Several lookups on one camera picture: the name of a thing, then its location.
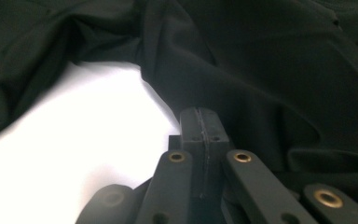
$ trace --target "black fabric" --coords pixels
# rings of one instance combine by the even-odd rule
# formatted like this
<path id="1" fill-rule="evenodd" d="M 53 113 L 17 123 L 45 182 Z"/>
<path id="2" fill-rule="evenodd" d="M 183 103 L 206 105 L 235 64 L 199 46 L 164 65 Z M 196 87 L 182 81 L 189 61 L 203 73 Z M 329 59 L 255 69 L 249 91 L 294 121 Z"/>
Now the black fabric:
<path id="1" fill-rule="evenodd" d="M 287 186 L 320 174 L 300 179 L 358 198 L 358 1 L 0 0 L 0 131 L 68 61 L 137 63 L 176 116 L 216 111 Z"/>

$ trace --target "white surface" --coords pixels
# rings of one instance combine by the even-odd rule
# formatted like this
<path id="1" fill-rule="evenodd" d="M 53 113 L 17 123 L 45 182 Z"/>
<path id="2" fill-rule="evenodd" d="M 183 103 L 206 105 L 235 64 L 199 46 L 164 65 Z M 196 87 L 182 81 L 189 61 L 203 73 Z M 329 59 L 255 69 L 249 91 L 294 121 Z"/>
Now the white surface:
<path id="1" fill-rule="evenodd" d="M 171 110 L 129 63 L 70 64 L 61 82 L 0 133 L 0 224 L 75 223 L 98 189 L 149 178 Z"/>

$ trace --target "black plastic part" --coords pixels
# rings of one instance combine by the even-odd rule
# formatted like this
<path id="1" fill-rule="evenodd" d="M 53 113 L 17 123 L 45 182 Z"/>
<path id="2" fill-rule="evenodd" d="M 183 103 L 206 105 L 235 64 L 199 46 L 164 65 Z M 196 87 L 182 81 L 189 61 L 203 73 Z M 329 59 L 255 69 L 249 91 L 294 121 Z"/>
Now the black plastic part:
<path id="1" fill-rule="evenodd" d="M 224 164 L 227 179 L 252 223 L 317 223 L 255 154 L 232 150 Z"/>
<path id="2" fill-rule="evenodd" d="M 221 208 L 226 224 L 251 224 L 251 221 L 243 212 L 242 207 L 222 199 Z"/>
<path id="3" fill-rule="evenodd" d="M 223 190 L 221 160 L 229 150 L 229 139 L 212 110 L 191 107 L 180 115 L 182 149 L 194 160 L 193 197 L 218 197 Z"/>
<path id="4" fill-rule="evenodd" d="M 308 185 L 304 188 L 304 201 L 321 223 L 358 224 L 358 203 L 338 189 Z"/>
<path id="5" fill-rule="evenodd" d="M 110 185 L 98 190 L 76 224 L 130 224 L 135 195 L 126 186 Z"/>
<path id="6" fill-rule="evenodd" d="M 182 148 L 181 136 L 170 135 L 168 139 L 168 150 L 179 150 Z"/>
<path id="7" fill-rule="evenodd" d="M 192 157 L 165 152 L 141 205 L 136 224 L 185 224 L 190 212 Z"/>

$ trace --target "wrinkled fabric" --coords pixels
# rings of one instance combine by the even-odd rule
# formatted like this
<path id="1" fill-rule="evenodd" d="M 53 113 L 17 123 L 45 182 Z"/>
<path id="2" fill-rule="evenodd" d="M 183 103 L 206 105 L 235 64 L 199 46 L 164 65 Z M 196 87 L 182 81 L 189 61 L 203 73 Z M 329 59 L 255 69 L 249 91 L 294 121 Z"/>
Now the wrinkled fabric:
<path id="1" fill-rule="evenodd" d="M 0 0 L 0 131 L 69 61 L 137 63 L 177 117 L 216 111 L 288 188 L 358 202 L 358 1 Z"/>

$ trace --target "hole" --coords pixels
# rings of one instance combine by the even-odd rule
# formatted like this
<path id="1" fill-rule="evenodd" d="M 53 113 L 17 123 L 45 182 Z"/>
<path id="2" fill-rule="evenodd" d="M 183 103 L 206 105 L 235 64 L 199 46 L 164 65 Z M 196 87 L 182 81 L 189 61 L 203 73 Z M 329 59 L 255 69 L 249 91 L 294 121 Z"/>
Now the hole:
<path id="1" fill-rule="evenodd" d="M 318 189 L 314 193 L 314 197 L 319 203 L 331 207 L 340 208 L 344 205 L 344 202 L 332 191 L 327 189 Z"/>
<path id="2" fill-rule="evenodd" d="M 103 205 L 106 207 L 115 207 L 124 201 L 124 194 L 121 192 L 111 191 L 103 196 Z"/>
<path id="3" fill-rule="evenodd" d="M 248 162 L 252 160 L 252 157 L 250 157 L 249 155 L 245 154 L 245 153 L 237 153 L 234 156 L 235 160 L 240 161 L 240 162 Z"/>
<path id="4" fill-rule="evenodd" d="M 153 224 L 168 224 L 168 216 L 162 213 L 157 213 L 153 216 Z"/>
<path id="5" fill-rule="evenodd" d="M 281 219 L 284 224 L 300 224 L 298 218 L 293 216 L 292 214 L 284 213 L 282 214 Z"/>
<path id="6" fill-rule="evenodd" d="M 180 161 L 185 160 L 185 155 L 183 155 L 182 153 L 179 153 L 179 152 L 173 152 L 169 158 L 170 158 L 170 161 L 180 162 Z"/>

